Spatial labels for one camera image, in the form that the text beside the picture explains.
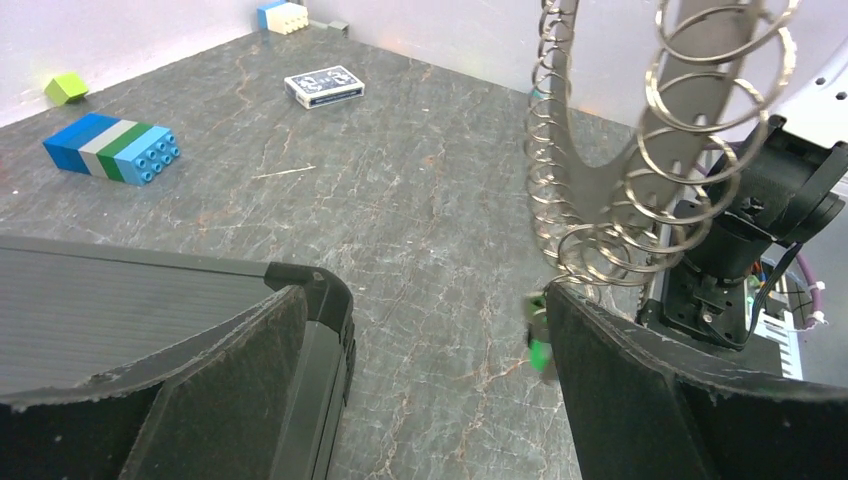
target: white wall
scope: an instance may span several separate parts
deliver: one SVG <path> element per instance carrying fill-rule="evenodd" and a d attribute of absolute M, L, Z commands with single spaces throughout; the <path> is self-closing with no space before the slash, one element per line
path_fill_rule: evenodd
<path fill-rule="evenodd" d="M 787 0 L 770 0 L 782 11 Z M 657 42 L 658 0 L 582 0 L 574 46 L 573 105 L 632 125 L 644 107 L 642 79 Z M 305 0 L 319 21 L 350 24 L 352 38 L 522 91 L 538 45 L 540 0 Z M 848 36 L 848 1 L 803 0 L 791 25 L 799 61 L 789 91 L 810 79 Z M 775 71 L 765 48 L 746 69 L 756 86 Z M 747 107 L 735 103 L 738 111 Z M 744 137 L 745 132 L 736 136 Z"/>
<path fill-rule="evenodd" d="M 92 91 L 256 29 L 262 0 L 0 0 L 0 125 L 52 105 L 50 79 Z"/>

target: green building block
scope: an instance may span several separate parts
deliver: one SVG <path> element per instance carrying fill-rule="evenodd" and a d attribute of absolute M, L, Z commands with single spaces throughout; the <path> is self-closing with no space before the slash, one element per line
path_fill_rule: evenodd
<path fill-rule="evenodd" d="M 64 105 L 81 100 L 88 93 L 88 87 L 79 75 L 71 72 L 53 77 L 44 89 L 44 93 L 56 105 Z"/>

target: deck of cards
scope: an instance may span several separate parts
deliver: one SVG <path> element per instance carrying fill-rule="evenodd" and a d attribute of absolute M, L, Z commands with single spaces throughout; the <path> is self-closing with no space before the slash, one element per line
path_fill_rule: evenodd
<path fill-rule="evenodd" d="M 341 65 L 286 77 L 285 83 L 286 93 L 306 109 L 365 95 L 365 84 Z"/>

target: stack of building blocks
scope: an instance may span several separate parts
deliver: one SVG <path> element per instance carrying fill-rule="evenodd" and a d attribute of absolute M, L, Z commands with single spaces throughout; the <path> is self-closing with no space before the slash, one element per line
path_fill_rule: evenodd
<path fill-rule="evenodd" d="M 278 1 L 257 9 L 259 28 L 288 35 L 309 25 L 306 7 L 296 3 Z"/>
<path fill-rule="evenodd" d="M 82 100 L 85 94 L 88 93 L 88 87 L 79 78 L 79 75 L 71 72 L 53 77 L 50 83 L 47 84 L 47 88 L 44 89 L 44 93 L 56 105 L 64 105 Z"/>
<path fill-rule="evenodd" d="M 180 156 L 171 130 L 89 113 L 44 141 L 62 170 L 142 186 Z"/>

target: marble tabletop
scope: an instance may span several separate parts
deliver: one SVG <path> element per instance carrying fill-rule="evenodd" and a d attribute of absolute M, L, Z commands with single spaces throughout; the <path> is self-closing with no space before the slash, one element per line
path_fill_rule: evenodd
<path fill-rule="evenodd" d="M 283 94 L 337 64 L 365 97 Z M 519 300 L 553 274 L 526 103 L 326 31 L 254 33 L 0 130 L 0 233 L 325 267 L 354 292 L 359 347 L 330 478 L 576 479 L 559 389 L 524 360 Z M 170 127 L 183 155 L 142 188 L 57 170 L 41 141 L 88 111 Z M 591 158 L 629 134 L 574 120 Z"/>

